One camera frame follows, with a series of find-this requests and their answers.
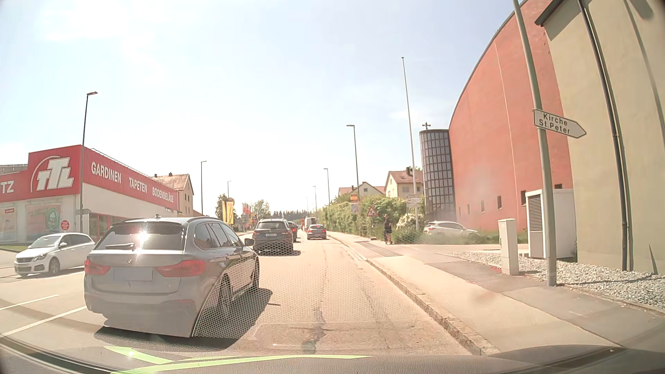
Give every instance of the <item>car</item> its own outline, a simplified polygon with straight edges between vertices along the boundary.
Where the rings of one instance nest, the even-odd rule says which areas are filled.
[[[233,302],[259,289],[253,242],[211,217],[115,223],[85,261],[86,307],[109,327],[229,337]]]
[[[288,221],[291,232],[293,233],[293,242],[295,243],[298,240],[298,225],[294,222]]]
[[[259,254],[263,252],[293,253],[293,232],[286,220],[280,218],[260,220],[252,233],[252,239],[254,239],[253,248]]]
[[[83,266],[94,247],[90,236],[80,233],[44,235],[14,259],[14,270],[21,277],[29,274],[58,274],[61,270]]]
[[[448,236],[473,236],[478,235],[478,231],[468,229],[461,224],[453,221],[431,221],[423,229],[425,234],[444,234]]]
[[[315,238],[325,240],[328,239],[328,234],[326,233],[326,229],[323,227],[323,225],[317,224],[309,226],[309,229],[307,230],[307,240]]]

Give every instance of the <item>roof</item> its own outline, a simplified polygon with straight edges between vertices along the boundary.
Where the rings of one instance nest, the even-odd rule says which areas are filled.
[[[416,183],[422,183],[422,170],[416,170],[414,172],[416,175]],[[409,174],[406,173],[406,170],[399,170],[396,172],[388,172],[388,176],[392,176],[392,179],[395,179],[397,183],[413,183],[414,179]]]
[[[563,3],[563,0],[552,0],[552,2],[546,6],[545,10],[536,18],[534,22],[538,26],[543,26],[547,19],[554,13],[555,10]]]
[[[189,174],[163,175],[163,176],[154,176],[152,177],[152,179],[162,183],[167,187],[173,188],[176,191],[182,191],[187,186],[187,181],[190,179],[190,175]]]

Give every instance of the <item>tail light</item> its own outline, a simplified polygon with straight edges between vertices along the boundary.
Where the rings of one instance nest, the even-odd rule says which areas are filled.
[[[203,274],[205,262],[201,260],[183,260],[175,265],[158,266],[155,270],[167,278],[196,277]]]
[[[110,266],[96,264],[90,261],[89,258],[86,259],[83,264],[85,266],[84,267],[85,274],[89,276],[103,276],[104,274],[108,273],[108,271],[111,269]]]

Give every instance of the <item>white road line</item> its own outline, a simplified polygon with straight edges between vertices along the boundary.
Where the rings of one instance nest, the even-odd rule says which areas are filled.
[[[5,309],[9,309],[9,308],[11,308],[11,307],[17,307],[17,306],[19,306],[19,305],[24,305],[24,304],[28,304],[28,303],[33,303],[33,302],[35,302],[35,301],[39,301],[39,300],[49,299],[49,298],[51,298],[51,297],[56,297],[56,296],[60,296],[60,295],[51,295],[51,296],[47,296],[47,297],[40,297],[39,299],[34,299],[34,300],[30,300],[30,301],[24,301],[23,303],[14,304],[14,305],[10,305],[10,306],[7,306],[7,307],[0,307],[0,310],[5,310]]]
[[[37,325],[41,325],[42,323],[46,323],[46,322],[48,322],[48,321],[52,321],[52,320],[57,319],[57,318],[60,318],[60,317],[64,317],[64,316],[66,316],[66,315],[68,315],[68,314],[76,313],[76,312],[78,312],[78,311],[80,311],[80,310],[83,310],[83,309],[86,309],[86,307],[76,308],[76,309],[74,309],[74,310],[70,310],[70,311],[66,311],[66,312],[64,312],[64,313],[60,313],[60,314],[58,314],[58,315],[54,315],[53,317],[49,317],[49,318],[46,318],[46,319],[42,319],[41,321],[37,321],[37,322],[31,323],[31,324],[29,324],[29,325],[25,325],[25,326],[23,326],[23,327],[19,327],[18,329],[14,329],[14,330],[8,331],[8,332],[6,332],[6,333],[0,335],[0,337],[5,337],[5,336],[8,336],[8,335],[11,335],[11,334],[14,334],[14,333],[17,333],[17,332],[20,332],[20,331],[23,331],[23,330],[29,329],[30,327],[34,327],[34,326],[37,326]]]

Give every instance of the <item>street sign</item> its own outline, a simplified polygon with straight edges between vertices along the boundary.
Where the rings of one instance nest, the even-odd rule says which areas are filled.
[[[558,132],[571,138],[581,138],[587,134],[579,123],[555,114],[543,112],[540,109],[533,110],[533,124],[536,127]]]
[[[370,208],[367,210],[367,216],[368,217],[378,216],[378,213],[376,213],[376,209],[374,209],[374,206],[370,206]]]

